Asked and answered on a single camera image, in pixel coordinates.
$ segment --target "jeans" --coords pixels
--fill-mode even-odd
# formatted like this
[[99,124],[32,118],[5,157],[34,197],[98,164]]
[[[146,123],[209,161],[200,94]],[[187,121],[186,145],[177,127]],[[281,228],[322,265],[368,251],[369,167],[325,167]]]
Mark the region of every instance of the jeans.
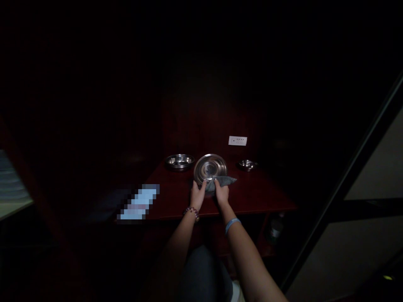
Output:
[[202,245],[190,254],[183,269],[177,301],[230,302],[232,289],[223,263]]

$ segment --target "rag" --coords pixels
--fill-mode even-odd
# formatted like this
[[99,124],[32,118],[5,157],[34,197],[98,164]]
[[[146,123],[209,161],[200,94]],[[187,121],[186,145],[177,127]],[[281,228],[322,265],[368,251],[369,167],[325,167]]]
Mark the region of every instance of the rag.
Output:
[[215,176],[206,186],[206,192],[215,192],[215,183],[214,183],[215,179],[217,179],[218,182],[220,183],[220,187],[224,187],[226,185],[230,185],[236,182],[236,178],[232,178],[229,176]]

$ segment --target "stainless steel bowl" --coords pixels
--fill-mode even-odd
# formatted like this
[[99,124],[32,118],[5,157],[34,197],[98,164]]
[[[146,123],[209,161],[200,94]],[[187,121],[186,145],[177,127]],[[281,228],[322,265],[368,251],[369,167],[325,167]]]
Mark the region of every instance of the stainless steel bowl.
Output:
[[257,162],[250,161],[248,159],[241,160],[236,165],[238,166],[238,168],[246,172],[250,172],[251,170],[256,169],[258,166]]
[[193,163],[194,157],[187,154],[174,154],[165,159],[166,167],[175,172],[186,171]]
[[219,155],[206,154],[197,161],[194,167],[194,180],[201,185],[204,179],[210,182],[214,176],[227,176],[227,164]]

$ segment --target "right hand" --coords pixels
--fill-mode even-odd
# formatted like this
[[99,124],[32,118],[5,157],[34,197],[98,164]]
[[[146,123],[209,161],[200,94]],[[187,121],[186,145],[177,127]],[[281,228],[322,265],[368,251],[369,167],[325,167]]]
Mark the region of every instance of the right hand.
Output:
[[218,205],[220,207],[227,205],[230,189],[228,189],[228,186],[221,187],[217,179],[214,180],[214,184],[215,184],[215,195],[217,197]]

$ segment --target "bracelet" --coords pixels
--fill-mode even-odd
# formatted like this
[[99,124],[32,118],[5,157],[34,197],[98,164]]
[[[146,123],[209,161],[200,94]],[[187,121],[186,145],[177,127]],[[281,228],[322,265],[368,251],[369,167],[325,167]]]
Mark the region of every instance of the bracelet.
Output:
[[238,219],[238,218],[234,218],[234,219],[231,219],[228,223],[227,223],[227,226],[225,227],[225,235],[227,236],[227,233],[228,233],[228,230],[229,230],[229,228],[230,228],[230,226],[232,226],[232,224],[234,223],[234,222],[239,222],[240,224],[242,224],[242,222]]
[[185,215],[187,211],[189,211],[192,213],[194,211],[194,214],[196,215],[196,222],[199,221],[199,212],[194,208],[194,207],[187,207],[186,210],[183,212],[183,214]]

